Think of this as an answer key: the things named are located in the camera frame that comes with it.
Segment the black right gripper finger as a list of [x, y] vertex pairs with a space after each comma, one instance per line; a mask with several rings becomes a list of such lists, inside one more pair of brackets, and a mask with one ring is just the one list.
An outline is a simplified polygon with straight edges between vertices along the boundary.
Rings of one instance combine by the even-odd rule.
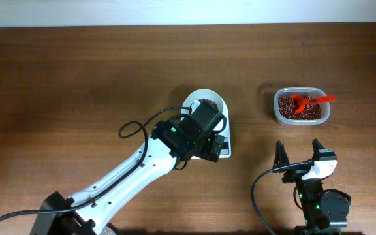
[[312, 141], [312, 146], [313, 146], [313, 156], [311, 158], [312, 160], [319, 160], [321, 157], [324, 157], [324, 153], [321, 152], [321, 150], [324, 150], [324, 147], [316, 138]]
[[273, 173], [281, 173], [285, 171], [285, 167], [289, 166], [289, 158], [285, 151], [284, 145], [281, 143], [280, 140], [276, 142], [275, 145], [275, 158], [273, 163]]

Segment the red plastic scoop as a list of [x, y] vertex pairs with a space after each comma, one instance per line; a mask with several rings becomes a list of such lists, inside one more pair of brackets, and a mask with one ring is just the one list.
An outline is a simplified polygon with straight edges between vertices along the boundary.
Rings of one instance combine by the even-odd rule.
[[300, 95], [292, 95], [290, 97], [296, 102], [297, 109], [294, 111], [296, 114], [303, 112], [308, 104], [324, 104], [336, 101], [337, 97], [334, 95], [326, 95], [322, 97], [315, 97], [312, 99], [304, 99]]

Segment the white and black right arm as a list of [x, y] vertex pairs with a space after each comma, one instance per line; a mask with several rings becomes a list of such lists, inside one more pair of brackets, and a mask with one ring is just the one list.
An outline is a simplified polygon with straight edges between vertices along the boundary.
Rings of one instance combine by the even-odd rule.
[[283, 183], [296, 184], [293, 198], [303, 212], [305, 225], [296, 226], [295, 234], [341, 234], [347, 226], [351, 197], [337, 189], [323, 188], [322, 181], [333, 174], [338, 164], [337, 156], [317, 139], [312, 146], [312, 158], [291, 164], [284, 145], [276, 142], [272, 170], [283, 174]]

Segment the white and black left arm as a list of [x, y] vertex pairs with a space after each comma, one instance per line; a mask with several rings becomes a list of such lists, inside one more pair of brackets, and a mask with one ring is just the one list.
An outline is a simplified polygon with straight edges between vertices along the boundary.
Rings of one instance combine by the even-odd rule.
[[224, 146], [227, 117], [208, 102], [188, 114], [159, 121], [144, 143], [92, 186], [64, 198], [52, 193], [42, 203], [32, 234], [102, 234], [111, 218], [157, 178], [192, 158], [217, 162]]

